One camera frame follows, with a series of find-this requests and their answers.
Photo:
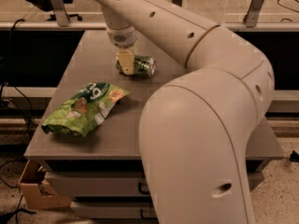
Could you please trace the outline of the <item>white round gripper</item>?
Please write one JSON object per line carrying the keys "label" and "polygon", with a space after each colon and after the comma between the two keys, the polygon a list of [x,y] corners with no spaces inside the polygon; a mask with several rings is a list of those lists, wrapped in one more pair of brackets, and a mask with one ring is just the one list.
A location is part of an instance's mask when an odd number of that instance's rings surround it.
{"label": "white round gripper", "polygon": [[[138,37],[138,31],[133,26],[120,30],[107,27],[107,34],[111,43],[117,48],[132,47]],[[133,52],[130,49],[119,49],[117,51],[117,58],[122,72],[127,76],[131,76],[134,73],[135,55]]]}

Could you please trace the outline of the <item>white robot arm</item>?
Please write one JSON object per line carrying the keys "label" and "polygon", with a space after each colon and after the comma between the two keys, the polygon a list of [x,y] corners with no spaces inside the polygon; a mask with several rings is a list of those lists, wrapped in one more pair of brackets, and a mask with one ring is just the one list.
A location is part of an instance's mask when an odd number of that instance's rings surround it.
{"label": "white robot arm", "polygon": [[222,25],[164,0],[95,0],[186,68],[148,99],[139,148],[160,224],[255,224],[249,137],[271,104],[265,55]]}

